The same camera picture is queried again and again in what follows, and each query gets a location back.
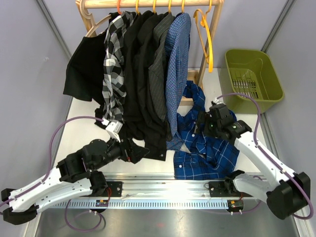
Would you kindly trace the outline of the green plastic basket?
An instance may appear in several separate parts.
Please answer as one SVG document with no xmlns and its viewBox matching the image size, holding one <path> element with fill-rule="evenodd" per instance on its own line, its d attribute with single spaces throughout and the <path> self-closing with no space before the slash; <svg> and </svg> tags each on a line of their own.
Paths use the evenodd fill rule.
<svg viewBox="0 0 316 237">
<path fill-rule="evenodd" d="M 224 55 L 219 82 L 222 93 L 239 93 L 254 99 L 266 112 L 284 98 L 270 57 L 251 49 L 230 49 Z"/>
</svg>

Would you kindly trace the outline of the aluminium mounting rail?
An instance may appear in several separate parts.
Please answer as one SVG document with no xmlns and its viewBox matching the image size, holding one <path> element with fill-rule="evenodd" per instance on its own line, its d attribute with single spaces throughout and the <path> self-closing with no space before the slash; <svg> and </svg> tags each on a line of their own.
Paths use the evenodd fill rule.
<svg viewBox="0 0 316 237">
<path fill-rule="evenodd" d="M 109 177 L 110 191 L 99 197 L 85 195 L 83 186 L 76 184 L 73 194 L 57 199 L 64 191 L 47 195 L 37 202 L 38 212 L 49 208 L 103 209 L 232 209 L 241 211 L 244 201 L 251 195 L 246 192 L 230 193 L 223 180 L 135 180 Z"/>
</svg>

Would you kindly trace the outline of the black t-shirt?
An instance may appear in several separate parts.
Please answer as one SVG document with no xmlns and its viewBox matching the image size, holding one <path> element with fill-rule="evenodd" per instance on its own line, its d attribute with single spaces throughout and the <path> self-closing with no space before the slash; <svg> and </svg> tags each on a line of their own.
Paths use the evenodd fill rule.
<svg viewBox="0 0 316 237">
<path fill-rule="evenodd" d="M 95 37 L 83 37 L 66 68 L 63 94 L 82 101 L 104 104 L 103 62 L 108 28 Z"/>
</svg>

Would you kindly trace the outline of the yellow hanger of blue shirt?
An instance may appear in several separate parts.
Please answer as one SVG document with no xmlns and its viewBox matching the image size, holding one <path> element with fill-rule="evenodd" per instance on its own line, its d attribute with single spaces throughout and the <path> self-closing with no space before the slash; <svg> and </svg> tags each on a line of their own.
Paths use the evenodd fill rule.
<svg viewBox="0 0 316 237">
<path fill-rule="evenodd" d="M 211 11 L 212 8 L 212 0 L 209 1 L 209 8 L 206 11 L 206 13 L 203 13 L 201 9 L 195 10 L 193 14 L 193 18 L 195 20 L 198 36 L 201 42 L 201 45 L 204 46 L 203 43 L 203 38 L 200 32 L 199 27 L 203 27 L 206 30 L 206 35 L 207 35 L 207 41 L 206 41 L 206 46 L 203 48 L 203 54 L 204 58 L 208 64 L 208 72 L 211 73 L 213 72 L 213 49 L 212 49 L 212 39 L 211 39 L 211 33 L 209 26 L 207 24 L 207 15 Z"/>
</svg>

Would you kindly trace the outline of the wooden clothes rack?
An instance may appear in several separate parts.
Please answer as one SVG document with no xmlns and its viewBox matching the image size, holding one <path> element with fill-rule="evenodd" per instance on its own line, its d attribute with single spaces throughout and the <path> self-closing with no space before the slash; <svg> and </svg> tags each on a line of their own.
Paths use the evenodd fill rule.
<svg viewBox="0 0 316 237">
<path fill-rule="evenodd" d="M 180 6 L 181 12 L 184 12 L 185 6 L 206 6 L 208 10 L 204 13 L 201 9 L 196 9 L 193 14 L 197 33 L 203 49 L 203 58 L 199 71 L 189 70 L 188 80 L 194 82 L 200 88 L 205 70 L 213 71 L 213 49 L 212 39 L 215 36 L 224 2 L 222 0 L 77 0 L 76 5 L 87 30 L 86 37 L 95 37 L 97 28 L 105 21 L 109 20 L 111 15 L 107 15 L 99 22 L 96 22 L 90 9 L 116 8 L 135 8 L 136 13 L 140 13 L 141 7 L 152 7 L 156 12 L 157 7 L 168 7 L 171 12 L 172 6 Z"/>
</svg>

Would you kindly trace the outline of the dark blue plaid shirt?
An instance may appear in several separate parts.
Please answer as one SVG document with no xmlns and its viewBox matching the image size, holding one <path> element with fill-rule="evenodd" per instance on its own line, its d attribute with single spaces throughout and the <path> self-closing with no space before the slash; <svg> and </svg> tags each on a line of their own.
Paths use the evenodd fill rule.
<svg viewBox="0 0 316 237">
<path fill-rule="evenodd" d="M 187 81 L 183 95 L 192 98 L 194 105 L 186 115 L 177 114 L 180 138 L 173 147 L 185 145 L 189 152 L 174 153 L 174 177 L 178 180 L 222 179 L 234 171 L 239 150 L 228 141 L 195 132 L 198 114 L 205 112 L 205 95 L 192 81 Z"/>
</svg>

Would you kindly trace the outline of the yellow hanger hook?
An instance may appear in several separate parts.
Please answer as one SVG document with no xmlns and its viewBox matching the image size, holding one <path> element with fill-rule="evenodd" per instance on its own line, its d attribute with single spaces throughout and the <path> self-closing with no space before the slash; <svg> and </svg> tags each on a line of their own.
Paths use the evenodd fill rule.
<svg viewBox="0 0 316 237">
<path fill-rule="evenodd" d="M 136 10 L 136 13 L 137 13 L 138 15 L 140 15 L 139 0 L 136 0 L 136 3 L 135 3 L 135 10 Z"/>
<path fill-rule="evenodd" d="M 171 13 L 171 4 L 172 4 L 172 0 L 168 1 L 168 13 Z"/>
<path fill-rule="evenodd" d="M 156 3 L 157 3 L 157 0 L 153 0 L 153 13 L 156 13 Z"/>
</svg>

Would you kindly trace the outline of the wooden curved hanger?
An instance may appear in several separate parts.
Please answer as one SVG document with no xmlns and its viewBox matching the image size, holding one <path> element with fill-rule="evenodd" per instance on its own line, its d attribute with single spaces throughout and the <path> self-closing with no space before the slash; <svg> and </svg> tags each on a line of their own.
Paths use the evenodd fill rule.
<svg viewBox="0 0 316 237">
<path fill-rule="evenodd" d="M 91 27 L 90 29 L 87 31 L 87 34 L 85 35 L 85 37 L 87 38 L 92 38 L 92 37 L 96 37 L 96 30 L 106 21 L 111 19 L 111 15 L 107 15 L 106 17 L 104 17 L 102 20 L 100 20 L 99 22 L 95 23 L 93 16 L 91 16 L 90 18 L 90 23 L 91 23 Z"/>
</svg>

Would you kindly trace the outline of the light blue checked shirt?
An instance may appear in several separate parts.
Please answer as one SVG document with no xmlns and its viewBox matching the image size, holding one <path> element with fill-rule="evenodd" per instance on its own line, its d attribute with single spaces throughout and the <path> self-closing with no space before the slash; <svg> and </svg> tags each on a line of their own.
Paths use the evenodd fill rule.
<svg viewBox="0 0 316 237">
<path fill-rule="evenodd" d="M 188 77 L 190 32 L 190 15 L 188 13 L 178 14 L 168 30 L 164 46 L 168 59 L 165 98 L 171 132 L 171 140 L 166 142 L 166 147 L 168 150 L 174 151 L 180 150 L 182 146 L 182 140 L 178 133 L 177 110 Z"/>
</svg>

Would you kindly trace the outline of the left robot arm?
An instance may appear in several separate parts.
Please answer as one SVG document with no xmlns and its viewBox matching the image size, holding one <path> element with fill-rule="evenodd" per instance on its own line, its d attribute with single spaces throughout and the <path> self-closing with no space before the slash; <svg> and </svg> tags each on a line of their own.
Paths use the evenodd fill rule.
<svg viewBox="0 0 316 237">
<path fill-rule="evenodd" d="M 120 159 L 136 164 L 149 153 L 131 139 L 105 142 L 95 139 L 66 156 L 47 176 L 19 189 L 4 189 L 1 199 L 8 204 L 2 212 L 5 222 L 21 225 L 52 206 L 79 197 L 109 194 L 105 175 L 99 170 Z"/>
</svg>

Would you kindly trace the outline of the black long sleeve shirt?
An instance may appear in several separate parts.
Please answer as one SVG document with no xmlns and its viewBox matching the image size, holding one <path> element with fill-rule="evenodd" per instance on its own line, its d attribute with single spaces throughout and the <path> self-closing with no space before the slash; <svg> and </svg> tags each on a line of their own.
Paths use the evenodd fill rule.
<svg viewBox="0 0 316 237">
<path fill-rule="evenodd" d="M 167 126 L 154 110 L 150 86 L 149 67 L 154 61 L 154 27 L 163 14 L 146 11 L 134 19 L 123 37 L 124 88 L 123 126 L 119 132 L 122 139 L 143 140 L 150 152 L 146 158 L 166 160 Z"/>
</svg>

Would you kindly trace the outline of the black white plaid shirt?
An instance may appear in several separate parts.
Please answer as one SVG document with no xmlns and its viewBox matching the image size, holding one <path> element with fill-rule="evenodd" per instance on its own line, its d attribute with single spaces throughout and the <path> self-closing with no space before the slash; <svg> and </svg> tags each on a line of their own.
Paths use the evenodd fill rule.
<svg viewBox="0 0 316 237">
<path fill-rule="evenodd" d="M 123 37 L 127 29 L 134 23 L 135 17 L 135 12 L 124 11 L 109 24 L 106 31 L 102 95 L 104 98 L 103 114 L 108 120 L 123 120 L 123 104 L 126 97 L 123 74 Z"/>
</svg>

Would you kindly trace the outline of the orange hanger hook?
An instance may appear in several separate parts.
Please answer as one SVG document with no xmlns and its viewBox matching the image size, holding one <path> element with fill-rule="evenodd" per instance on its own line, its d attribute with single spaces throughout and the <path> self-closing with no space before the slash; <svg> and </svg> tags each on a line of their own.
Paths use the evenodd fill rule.
<svg viewBox="0 0 316 237">
<path fill-rule="evenodd" d="M 121 3 L 121 0 L 118 0 L 117 1 L 117 12 L 118 12 L 118 14 L 122 14 L 122 11 L 120 9 L 120 3 Z"/>
</svg>

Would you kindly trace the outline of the dark pinstripe shirt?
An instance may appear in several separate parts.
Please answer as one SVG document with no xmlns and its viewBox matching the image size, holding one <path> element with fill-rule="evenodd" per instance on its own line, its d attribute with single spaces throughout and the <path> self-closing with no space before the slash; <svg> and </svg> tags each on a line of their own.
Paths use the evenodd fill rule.
<svg viewBox="0 0 316 237">
<path fill-rule="evenodd" d="M 155 52 L 153 64 L 149 67 L 149 86 L 155 113 L 161 121 L 165 120 L 167 111 L 164 95 L 167 68 L 165 40 L 173 21 L 174 17 L 167 12 L 153 30 Z"/>
</svg>

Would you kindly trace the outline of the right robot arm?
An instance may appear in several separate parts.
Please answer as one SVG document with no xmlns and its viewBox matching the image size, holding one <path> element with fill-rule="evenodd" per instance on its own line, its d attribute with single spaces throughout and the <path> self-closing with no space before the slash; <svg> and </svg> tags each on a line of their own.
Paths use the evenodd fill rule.
<svg viewBox="0 0 316 237">
<path fill-rule="evenodd" d="M 234 171 L 224 179 L 224 190 L 228 195 L 246 193 L 253 196 L 265 202 L 281 220 L 305 206 L 312 206 L 309 176 L 305 172 L 296 173 L 283 164 L 256 138 L 248 124 L 234 119 L 225 104 L 214 104 L 209 112 L 199 111 L 196 130 L 207 137 L 227 141 L 246 155 L 266 178 L 263 182 L 244 171 Z"/>
</svg>

